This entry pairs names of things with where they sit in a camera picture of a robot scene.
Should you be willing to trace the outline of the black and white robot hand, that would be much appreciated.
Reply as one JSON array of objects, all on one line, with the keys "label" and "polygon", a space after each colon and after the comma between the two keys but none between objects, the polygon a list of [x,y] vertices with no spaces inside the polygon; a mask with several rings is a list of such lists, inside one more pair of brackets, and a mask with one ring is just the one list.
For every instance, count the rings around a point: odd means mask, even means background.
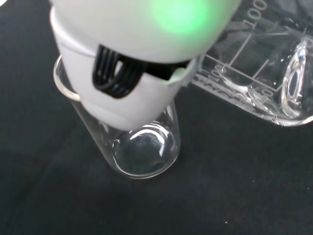
[{"label": "black and white robot hand", "polygon": [[123,131],[153,122],[197,70],[238,0],[53,0],[50,25],[83,107]]}]

